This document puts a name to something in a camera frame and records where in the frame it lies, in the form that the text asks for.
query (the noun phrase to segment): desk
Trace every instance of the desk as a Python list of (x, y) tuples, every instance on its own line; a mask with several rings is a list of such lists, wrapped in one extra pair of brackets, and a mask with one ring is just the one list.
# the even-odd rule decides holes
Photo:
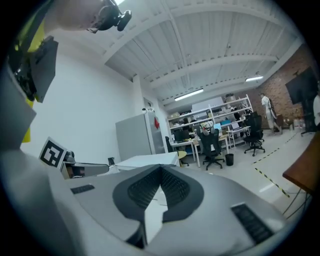
[(229, 143), (231, 144), (231, 140), (230, 139), (233, 139), (233, 146), (236, 147), (235, 134), (243, 132), (245, 130), (249, 131), (249, 128), (250, 128), (250, 126), (246, 126), (246, 127), (243, 127), (241, 129), (237, 129), (237, 130), (228, 130), (227, 133), (229, 135)]
[[(193, 144), (194, 144), (194, 149), (195, 149), (195, 155), (196, 155), (196, 161), (198, 163), (198, 167), (200, 167), (200, 160), (199, 160), (199, 154), (198, 154), (198, 149), (197, 149), (197, 145), (199, 145), (199, 141), (201, 141), (201, 139), (194, 139), (193, 140)], [(226, 153), (229, 154), (229, 145), (228, 145), (228, 135), (222, 135), (219, 137), (219, 141), (225, 141), (225, 147), (226, 147)]]
[(306, 150), (282, 176), (308, 194), (315, 193), (320, 178), (320, 132), (318, 131)]
[(192, 155), (193, 155), (193, 161), (196, 161), (196, 157), (195, 157), (195, 149), (194, 149), (194, 143), (193, 140), (188, 140), (185, 142), (176, 142), (176, 143), (170, 143), (171, 147), (173, 148), (177, 148), (177, 147), (182, 147), (182, 146), (187, 146), (187, 145), (191, 145), (191, 149), (192, 149)]
[(136, 155), (125, 161), (115, 164), (119, 171), (128, 171), (148, 165), (175, 165), (180, 166), (177, 152), (164, 154)]

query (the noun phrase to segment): office chair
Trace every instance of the office chair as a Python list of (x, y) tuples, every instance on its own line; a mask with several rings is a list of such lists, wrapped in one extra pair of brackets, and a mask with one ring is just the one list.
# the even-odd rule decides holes
[[(220, 155), (222, 148), (219, 144), (219, 130), (214, 129), (213, 133), (209, 133), (209, 135), (204, 135), (203, 133), (200, 133), (200, 139), (203, 145), (203, 152), (205, 156), (208, 158), (208, 160), (203, 161), (203, 164), (209, 163), (205, 170), (208, 171), (208, 167), (212, 164), (215, 163), (220, 166), (220, 169), (222, 169), (221, 163), (218, 161), (223, 161), (225, 162), (224, 159), (216, 159), (217, 156)], [(214, 152), (211, 152), (211, 145), (214, 147)]]
[[(173, 152), (173, 148), (170, 144), (170, 141), (169, 141), (169, 137), (165, 136), (165, 142), (166, 142), (166, 147), (168, 148), (168, 152), (171, 153)], [(181, 159), (184, 158), (185, 156), (187, 155), (187, 152), (185, 151), (178, 151), (178, 158), (179, 158), (179, 161), (182, 165), (186, 165), (186, 166), (189, 166), (189, 164), (187, 162), (183, 162)]]
[(250, 143), (250, 148), (245, 150), (244, 153), (246, 154), (247, 151), (253, 150), (253, 155), (252, 155), (253, 157), (255, 156), (256, 150), (263, 150), (263, 153), (265, 153), (266, 150), (262, 147), (262, 142), (260, 141), (260, 140), (263, 140), (263, 136), (264, 136), (264, 133), (261, 129), (261, 125), (262, 125), (261, 115), (251, 116), (250, 119), (248, 120), (248, 125), (251, 126), (250, 136), (245, 137), (243, 140), (245, 142)]

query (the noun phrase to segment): ceiling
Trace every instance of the ceiling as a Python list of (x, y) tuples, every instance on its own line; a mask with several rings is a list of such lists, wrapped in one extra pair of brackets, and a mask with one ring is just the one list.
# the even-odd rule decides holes
[(200, 88), (241, 88), (246, 78), (274, 73), (299, 39), (269, 0), (125, 0), (119, 7), (132, 10), (123, 32), (74, 38), (125, 78), (140, 75), (165, 106)]

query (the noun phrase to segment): person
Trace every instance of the person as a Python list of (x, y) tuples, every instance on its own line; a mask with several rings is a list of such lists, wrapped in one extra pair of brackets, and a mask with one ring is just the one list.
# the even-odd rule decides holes
[(277, 117), (276, 117), (275, 111), (272, 107), (271, 101), (264, 93), (261, 93), (260, 96), (261, 96), (261, 103), (264, 106), (264, 111), (265, 111), (264, 117), (268, 121), (268, 125), (272, 131), (272, 134), (273, 135), (275, 134), (275, 127), (282, 133), (282, 128), (279, 127), (276, 123)]
[(313, 113), (316, 129), (320, 131), (320, 81), (318, 81), (318, 94), (313, 101)]

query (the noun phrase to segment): black and yellow floor tape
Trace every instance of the black and yellow floor tape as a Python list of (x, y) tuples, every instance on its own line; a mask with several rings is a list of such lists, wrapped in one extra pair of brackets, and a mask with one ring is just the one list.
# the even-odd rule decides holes
[(298, 133), (296, 132), (290, 139), (288, 139), (284, 144), (287, 144), (289, 141), (291, 141), (293, 138), (294, 138), (294, 136), (296, 136)]
[[(289, 141), (291, 141), (294, 136), (296, 136), (298, 133), (294, 134), (290, 139), (288, 139), (284, 144), (288, 143)], [(274, 152), (277, 152), (278, 150), (280, 150), (280, 148), (278, 147), (276, 150), (272, 151), (270, 154), (267, 154), (265, 157), (259, 159), (258, 161), (253, 162), (252, 164), (256, 164), (259, 163), (260, 161), (262, 161), (263, 159), (266, 159), (267, 157), (271, 156)]]
[(259, 169), (257, 168), (254, 168), (256, 169), (260, 174), (262, 174), (264, 177), (266, 177), (269, 181), (271, 181), (274, 185), (276, 185), (278, 187), (279, 190), (281, 190), (281, 192), (288, 198), (290, 198), (290, 195), (288, 195), (281, 187), (279, 187), (278, 184), (274, 183), (274, 181), (272, 179), (270, 179), (267, 175), (265, 175), (262, 171), (260, 171)]
[(252, 164), (256, 164), (260, 161), (262, 161), (263, 159), (266, 159), (268, 156), (271, 156), (274, 152), (278, 151), (280, 148), (278, 147), (275, 151), (272, 151), (270, 154), (267, 154), (265, 157), (259, 159), (258, 161), (253, 162)]

